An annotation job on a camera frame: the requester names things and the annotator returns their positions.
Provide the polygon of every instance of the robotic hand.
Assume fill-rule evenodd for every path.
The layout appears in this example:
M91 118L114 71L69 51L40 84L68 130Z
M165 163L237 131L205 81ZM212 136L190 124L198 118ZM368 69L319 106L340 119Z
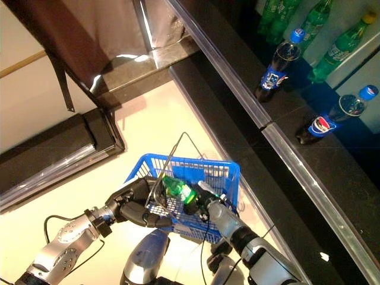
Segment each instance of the robotic hand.
M210 221L216 225L224 241L240 255L244 265L249 269L250 285L304 284L301 283L302 278L294 265L254 233L224 205L223 200L205 188L198 187L198 193L196 204L199 208L207 210Z
M36 256L16 285L56 285L74 268L80 254L99 235L106 237L110 226L130 220L145 227L168 227L170 218L150 213L144 206L155 178L145 177L123 185L112 194L105 206L85 210L84 214L64 226L57 236Z

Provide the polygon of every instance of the blue shopping basket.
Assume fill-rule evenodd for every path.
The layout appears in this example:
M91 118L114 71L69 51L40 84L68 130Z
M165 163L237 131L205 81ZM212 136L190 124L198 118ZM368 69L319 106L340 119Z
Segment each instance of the blue shopping basket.
M136 176L139 178L147 175L158 177L167 158L168 156L160 154L149 153L143 155L126 181ZM234 162L172 157L164 172L165 175L181 179L189 185L198 183L198 181L205 181L219 195L226 194L227 199L235 207L238 203L240 167ZM207 230L207 223L196 215L186 215L183 212L183 203L174 198L167 198L167 209L177 219L172 219L173 226L166 230L191 239L203 240ZM149 210L161 217L169 216L169 213L158 205L149 205ZM206 240L210 243L217 243L220 238L221 235L215 224L210 222Z

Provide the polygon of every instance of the soda bottle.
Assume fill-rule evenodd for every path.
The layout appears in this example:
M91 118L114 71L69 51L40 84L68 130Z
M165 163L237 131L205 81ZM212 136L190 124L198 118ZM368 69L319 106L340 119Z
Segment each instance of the soda bottle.
M341 127L342 124L359 117L367 107L367 102L375 98L379 90L374 85L367 85L357 96L344 95L332 107L328 114L319 115L296 132L300 144L312 144Z
M332 3L333 0L321 0L309 12L306 20L301 26L301 29L305 31L305 37L300 44L302 52L308 48L309 44L326 23Z
M285 69L299 58L301 54L299 43L304 35L305 32L301 28L297 28L290 35L290 40L284 41L277 47L272 63L268 66L254 92L259 102L269 101L273 97L275 89L287 78Z
M197 193L180 179L164 176L162 182L166 187L166 194L181 200L185 205L189 204L197 196Z
M269 26L272 23L274 17L276 16L277 6L280 0L267 0L265 3L264 11L262 12L262 17L257 28L258 34L268 34Z
M283 40L283 33L300 3L301 0L280 1L277 14L267 34L267 43L278 45Z
M367 26L376 20L374 12L368 12L348 31L338 37L335 43L327 50L318 65L311 71L308 78L313 83L323 82L356 47L359 45Z

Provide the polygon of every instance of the small green bottle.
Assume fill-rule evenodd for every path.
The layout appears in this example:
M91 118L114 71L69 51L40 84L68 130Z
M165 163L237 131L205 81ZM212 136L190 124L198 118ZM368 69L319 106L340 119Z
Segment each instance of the small green bottle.
M302 52L304 52L315 36L322 29L330 15L331 4L333 0L321 0L309 12L306 20L303 22L301 29L305 31L305 37L300 44Z
M280 0L267 0L265 3L264 11L262 12L262 17L257 28L258 34L267 34L269 31L269 26L272 23L274 17L276 16L277 7Z
M185 205L189 204L197 195L193 189L180 179L164 176L162 182L166 187L166 194L180 199Z
M277 7L275 19L267 34L267 43L278 45L283 41L283 33L289 25L290 19L296 12L302 0L281 0Z
M345 33L327 50L318 65L310 72L308 78L313 83L322 83L359 45L367 26L376 20L374 12L368 12L362 19Z

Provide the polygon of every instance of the white floor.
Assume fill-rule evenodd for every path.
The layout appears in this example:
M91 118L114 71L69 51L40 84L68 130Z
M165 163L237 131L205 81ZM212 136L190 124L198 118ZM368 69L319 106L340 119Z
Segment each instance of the white floor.
M172 81L125 103L116 112L116 119L128 145L127 152L19 209L0 216L2 278L15 282L36 253L45 246L45 217L51 214L75 217L87 208L102 207L109 195L123 184L143 154L169 154L183 131L188 132L206 158L220 159L208 135ZM178 147L176 156L197 158L198 154L185 138ZM258 235L267 231L243 191L240 191L238 209L241 218ZM64 224L64 221L54 219L49 222L51 238ZM112 230L113 233L105 239L104 248L61 284L119 284L129 254L152 229L139 227L128 221L113 225ZM201 246L174 233L169 237L171 243L159 275L183 284L203 284ZM79 262L89 257L99 246L99 241L94 242L82 254ZM203 260L207 284L212 281L212 275L205 265L209 254L210 245L206 243Z

